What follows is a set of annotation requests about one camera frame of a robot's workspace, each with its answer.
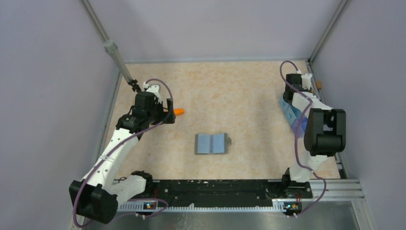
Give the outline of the blue compartment organizer box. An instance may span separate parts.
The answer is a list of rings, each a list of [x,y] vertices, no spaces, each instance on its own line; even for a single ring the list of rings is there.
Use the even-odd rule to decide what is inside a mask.
[[[284,117],[286,118],[289,126],[291,127],[293,133],[296,133],[296,130],[298,128],[298,121],[300,116],[302,115],[302,112],[292,106],[291,104],[287,103],[283,96],[280,97],[279,100],[279,105],[281,107],[282,113]],[[305,130],[307,126],[307,117],[304,116],[301,122],[301,126],[299,128],[299,138],[303,138],[305,135]]]

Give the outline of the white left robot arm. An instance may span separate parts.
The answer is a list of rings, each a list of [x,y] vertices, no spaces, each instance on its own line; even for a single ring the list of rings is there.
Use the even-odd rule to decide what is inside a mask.
[[[144,171],[131,173],[123,182],[114,179],[130,150],[142,135],[162,124],[173,124],[173,98],[167,99],[167,111],[158,92],[139,92],[130,111],[118,119],[112,138],[93,168],[81,179],[73,181],[69,193],[73,204],[73,221],[77,216],[103,224],[110,223],[119,206],[136,195],[148,198],[153,194],[152,175]]]

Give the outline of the orange toy microphone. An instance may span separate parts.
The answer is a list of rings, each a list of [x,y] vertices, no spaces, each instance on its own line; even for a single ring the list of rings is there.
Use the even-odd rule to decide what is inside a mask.
[[[182,115],[182,114],[184,114],[184,113],[185,113],[185,111],[184,111],[183,108],[174,109],[174,114],[175,114],[175,116],[179,116],[179,115]]]

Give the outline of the small orange wall object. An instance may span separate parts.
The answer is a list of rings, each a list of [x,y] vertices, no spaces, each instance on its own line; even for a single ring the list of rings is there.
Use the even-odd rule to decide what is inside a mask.
[[[315,81],[315,84],[316,84],[316,88],[318,89],[318,90],[320,90],[320,89],[322,89],[322,83],[320,82],[320,81]]]

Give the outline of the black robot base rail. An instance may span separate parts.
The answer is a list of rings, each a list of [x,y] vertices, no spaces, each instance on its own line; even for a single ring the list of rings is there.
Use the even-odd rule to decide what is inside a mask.
[[[153,180],[135,199],[159,198],[169,207],[271,207],[277,198],[313,198],[310,183],[288,187],[281,180]]]

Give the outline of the grey leather card holder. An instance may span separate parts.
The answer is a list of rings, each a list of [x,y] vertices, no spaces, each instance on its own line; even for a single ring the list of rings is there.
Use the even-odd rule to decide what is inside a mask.
[[[219,134],[196,134],[195,155],[222,155],[227,154],[232,144],[231,137],[227,133]]]

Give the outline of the black tripod microphone stand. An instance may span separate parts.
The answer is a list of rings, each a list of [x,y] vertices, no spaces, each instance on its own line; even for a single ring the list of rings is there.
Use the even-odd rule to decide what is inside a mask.
[[[127,84],[131,86],[132,90],[134,92],[142,91],[140,86],[138,85],[138,81],[136,79],[132,78],[132,76],[119,52],[117,44],[113,40],[106,40],[103,42],[103,46],[104,46],[105,52],[111,57],[113,62],[116,64],[120,73],[124,77]]]

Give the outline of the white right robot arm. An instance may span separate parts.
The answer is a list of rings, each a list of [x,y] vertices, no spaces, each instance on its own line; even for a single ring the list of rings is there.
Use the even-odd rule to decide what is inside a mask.
[[[280,106],[295,136],[295,165],[282,177],[281,192],[294,197],[318,166],[346,146],[346,112],[322,103],[311,89],[311,74],[287,74]]]

